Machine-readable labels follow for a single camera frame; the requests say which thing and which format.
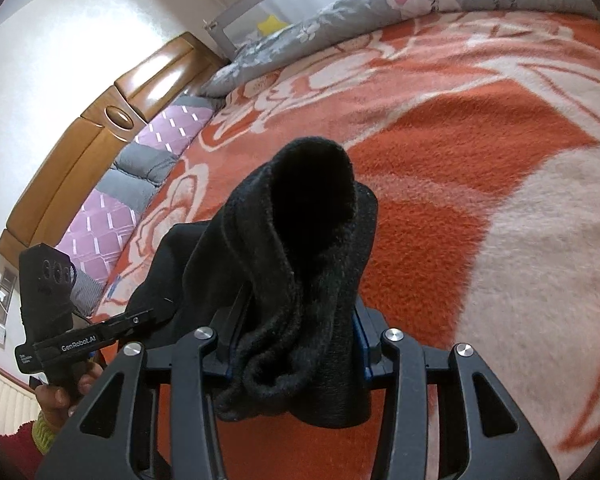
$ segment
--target red sleeve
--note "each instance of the red sleeve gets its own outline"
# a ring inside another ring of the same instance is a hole
[[[33,422],[28,422],[20,426],[18,433],[0,435],[0,449],[28,480],[34,480],[38,466],[42,462],[42,453],[38,451],[31,436],[32,427]]]

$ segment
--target fleece blanket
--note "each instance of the fleece blanket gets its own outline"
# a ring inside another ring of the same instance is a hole
[[[568,476],[600,436],[600,23],[430,14],[241,85],[139,222],[99,313],[124,310],[171,226],[211,218],[309,134],[339,142],[379,199],[365,303],[423,344],[473,344]],[[376,392],[371,420],[337,431],[223,423],[229,478],[368,479],[381,409]]]

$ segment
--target person's arm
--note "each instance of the person's arm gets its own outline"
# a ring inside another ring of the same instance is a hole
[[[80,378],[78,391],[86,395],[101,374],[102,368],[92,363],[88,373]],[[36,399],[40,404],[38,419],[23,424],[15,434],[0,435],[0,448],[28,480],[34,480],[43,456],[75,409],[67,391],[57,386],[38,386]]]

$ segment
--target hand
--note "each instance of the hand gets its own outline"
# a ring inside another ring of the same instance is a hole
[[[86,395],[93,383],[102,375],[102,368],[96,363],[89,363],[87,373],[78,381],[78,391]],[[71,405],[69,393],[59,386],[41,384],[36,388],[36,399],[42,409],[42,415],[49,429],[54,433],[60,431],[65,422],[75,411],[76,404]]]

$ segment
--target gray quilt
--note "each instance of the gray quilt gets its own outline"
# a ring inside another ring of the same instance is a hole
[[[431,12],[471,10],[538,10],[600,17],[591,0],[339,0],[311,19],[245,46],[234,62],[216,72],[199,94],[224,97],[272,70],[394,23]]]

